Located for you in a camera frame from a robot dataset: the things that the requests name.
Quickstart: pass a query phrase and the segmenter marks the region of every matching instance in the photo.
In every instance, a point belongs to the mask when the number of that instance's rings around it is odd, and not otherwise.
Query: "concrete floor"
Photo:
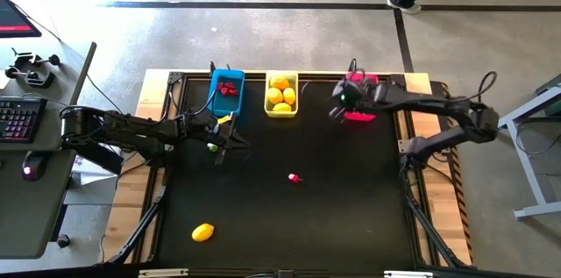
[[[111,9],[107,1],[235,1],[384,3],[385,0],[14,0],[63,39],[98,44],[90,76],[121,109],[134,112],[148,68],[208,68],[209,61],[243,69],[341,70],[352,57],[367,71],[403,71],[391,11]],[[419,0],[423,4],[561,5],[561,0]],[[499,73],[484,102],[501,115],[532,97],[561,72],[560,12],[427,11],[405,17],[416,72],[446,82],[455,95],[476,91],[489,70]],[[80,103],[110,105],[86,82]],[[535,143],[546,143],[545,134]],[[475,265],[483,269],[560,276],[561,213],[514,220],[535,204],[512,143],[460,146]],[[550,161],[559,147],[536,157]],[[551,166],[550,175],[561,174]],[[559,176],[551,176],[561,185]],[[112,200],[112,182],[73,190],[63,231],[71,249],[50,244],[38,260],[0,260],[0,272],[86,266]]]

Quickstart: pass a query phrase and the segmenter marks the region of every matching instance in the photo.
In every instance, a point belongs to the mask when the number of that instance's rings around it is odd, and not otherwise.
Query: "yellow lemon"
[[[273,111],[292,111],[292,108],[287,103],[277,103],[273,107]]]
[[[266,92],[266,97],[271,103],[280,103],[282,102],[282,92],[280,89],[270,88]]]
[[[284,101],[287,104],[293,104],[296,101],[296,93],[292,88],[287,88],[282,91],[282,95],[284,96]]]
[[[284,77],[282,75],[271,76],[271,87],[283,90],[283,89],[287,88],[288,86],[290,86],[290,84],[288,84],[288,80],[287,80],[286,77]]]
[[[195,242],[203,242],[212,236],[214,232],[214,226],[209,224],[202,224],[196,227],[191,234],[191,237]]]

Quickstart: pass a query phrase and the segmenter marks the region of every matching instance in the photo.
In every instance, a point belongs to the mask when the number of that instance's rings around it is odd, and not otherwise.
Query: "white sneaker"
[[[413,4],[413,6],[409,7],[408,9],[403,8],[403,7],[399,7],[396,4],[393,4],[392,1],[387,0],[386,1],[387,6],[394,8],[394,9],[400,9],[400,11],[409,14],[409,15],[415,15],[418,14],[421,11],[421,5],[419,4]]]

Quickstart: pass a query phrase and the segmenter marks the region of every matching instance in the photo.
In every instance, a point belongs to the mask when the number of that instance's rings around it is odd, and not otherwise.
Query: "yellow bin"
[[[276,75],[282,75],[287,78],[288,84],[291,88],[295,90],[296,100],[291,105],[291,111],[273,111],[274,104],[269,102],[266,98],[267,91],[271,88],[271,77]],[[296,112],[298,112],[298,99],[299,99],[299,91],[298,91],[298,72],[296,71],[267,71],[266,72],[266,79],[265,79],[265,112],[271,118],[292,118],[296,116]]]

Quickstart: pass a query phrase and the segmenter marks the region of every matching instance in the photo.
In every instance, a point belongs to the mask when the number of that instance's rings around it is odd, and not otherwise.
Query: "wooden table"
[[[138,101],[138,108],[136,116],[142,118],[159,119],[161,115],[162,106],[164,104],[164,97],[167,90],[167,78],[169,72],[188,72],[187,70],[161,70],[149,69],[146,71],[144,84],[140,93]],[[329,73],[329,72],[307,72],[307,73]],[[430,79],[427,74],[413,73],[405,74],[405,80],[408,91],[417,93],[431,93]],[[178,101],[179,86],[174,89],[174,99]],[[169,114],[174,115],[175,110],[173,106]],[[420,112],[413,112],[413,125],[416,136],[429,137],[440,132],[440,124],[435,115],[424,114]],[[401,136],[406,138],[407,131],[405,117],[401,112],[399,114],[400,128],[402,128]],[[438,172],[429,168],[423,170],[425,181],[425,188],[427,197],[429,199],[430,215],[432,223],[440,233],[446,244],[456,256],[466,264],[472,264],[471,250],[469,248],[469,231],[467,227],[467,217],[465,214],[465,206],[461,189],[461,175],[459,175],[459,166],[457,161],[457,153],[452,150],[455,162],[453,167],[456,168],[456,181],[458,192],[455,191],[454,186],[450,184]],[[143,159],[140,156],[135,156],[128,160],[123,170],[132,168],[141,163]],[[434,159],[430,159],[429,164],[448,175],[451,175],[449,165]],[[120,246],[132,234],[132,231],[137,226],[142,213],[142,205],[146,192],[146,185],[148,183],[148,167],[138,168],[131,171],[129,174],[124,175],[118,183],[117,192],[113,201],[113,207],[105,231],[105,239],[103,241],[103,249],[105,251],[106,259],[114,255]],[[163,168],[157,174],[156,190],[153,192],[153,197],[157,196],[163,177]],[[411,174],[410,178],[414,181],[414,176]],[[418,194],[418,189],[414,187],[414,193]],[[146,230],[145,240],[143,242],[141,261],[148,258],[150,245],[153,236],[153,224]],[[430,263],[430,252],[428,246],[428,239],[424,229],[417,222],[417,229],[419,231],[419,240],[421,246],[422,256],[427,263]]]

